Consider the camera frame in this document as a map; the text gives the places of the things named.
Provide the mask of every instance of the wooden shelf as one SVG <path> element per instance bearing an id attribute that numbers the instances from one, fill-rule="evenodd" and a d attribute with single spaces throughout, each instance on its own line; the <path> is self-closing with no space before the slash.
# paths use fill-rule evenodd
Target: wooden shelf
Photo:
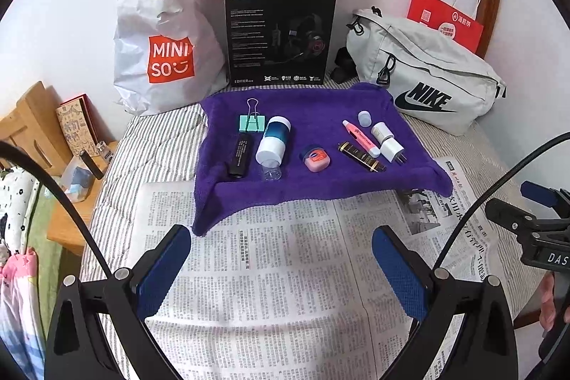
<path id="1" fill-rule="evenodd" d="M 113 152 L 115 152 L 117 148 L 117 142 L 111 142 L 109 144 L 109 147 L 111 150 L 113 150 Z M 100 156 L 94 156 L 93 161 L 103 171 L 103 168 L 106 166 L 106 163 L 103 161 L 103 159 Z M 89 194 L 85 200 L 73 204 L 79 215 L 83 218 L 83 221 L 85 221 L 87 227 L 89 227 L 91 223 L 91 216 L 93 214 L 95 202 L 99 196 L 99 191 L 101 190 L 103 179 L 100 181 L 98 179 L 95 179 L 95 182 L 91 186 Z M 48 240 L 59 243 L 61 246 L 68 249 L 75 255 L 81 256 L 83 254 L 85 240 L 83 239 L 81 232 L 79 232 L 79 229 L 77 229 L 77 226 L 73 220 L 69 217 L 69 214 L 67 214 L 67 211 L 65 211 L 59 202 L 53 208 L 50 224 L 47 229 L 47 238 Z"/>

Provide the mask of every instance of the blue padded arm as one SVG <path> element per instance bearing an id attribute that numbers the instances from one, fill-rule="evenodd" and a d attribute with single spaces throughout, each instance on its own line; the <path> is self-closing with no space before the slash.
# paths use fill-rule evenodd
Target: blue padded arm
<path id="1" fill-rule="evenodd" d="M 174 225 L 159 245 L 146 251 L 133 267 L 131 289 L 139 319 L 155 315 L 190 253 L 192 237 L 183 225 Z"/>
<path id="2" fill-rule="evenodd" d="M 523 197 L 528 198 L 533 202 L 540 203 L 548 208 L 554 208 L 558 203 L 558 197 L 555 191 L 535 184 L 534 182 L 523 182 L 520 186 L 520 194 Z"/>
<path id="3" fill-rule="evenodd" d="M 378 227 L 372 236 L 372 252 L 406 314 L 421 322 L 428 313 L 428 289 L 410 267 L 410 256 L 404 258 L 395 240 L 404 251 L 405 246 L 388 226 Z"/>

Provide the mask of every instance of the nike logo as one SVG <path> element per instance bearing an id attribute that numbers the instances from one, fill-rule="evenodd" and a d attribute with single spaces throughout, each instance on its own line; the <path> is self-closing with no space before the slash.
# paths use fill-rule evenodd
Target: nike logo
<path id="1" fill-rule="evenodd" d="M 408 99 L 419 102 L 422 105 L 412 104 Z M 443 105 L 451 100 L 451 95 L 447 95 L 427 84 L 418 83 L 414 89 L 403 92 L 394 101 L 394 104 L 401 110 L 414 111 L 438 111 L 440 113 L 457 113 L 452 110 L 443 110 Z"/>

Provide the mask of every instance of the black box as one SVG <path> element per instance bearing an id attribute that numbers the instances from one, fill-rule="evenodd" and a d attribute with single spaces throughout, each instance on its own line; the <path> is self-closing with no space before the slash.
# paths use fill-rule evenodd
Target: black box
<path id="1" fill-rule="evenodd" d="M 336 0 L 226 0 L 233 86 L 322 84 Z"/>

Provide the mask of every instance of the notebook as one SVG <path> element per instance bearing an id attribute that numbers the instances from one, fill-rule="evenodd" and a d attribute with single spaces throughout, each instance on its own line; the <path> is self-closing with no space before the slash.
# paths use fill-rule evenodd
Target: notebook
<path id="1" fill-rule="evenodd" d="M 97 133 L 89 116 L 85 94 L 64 102 L 56 109 L 59 125 L 73 155 L 85 150 L 90 156 L 98 156 Z"/>

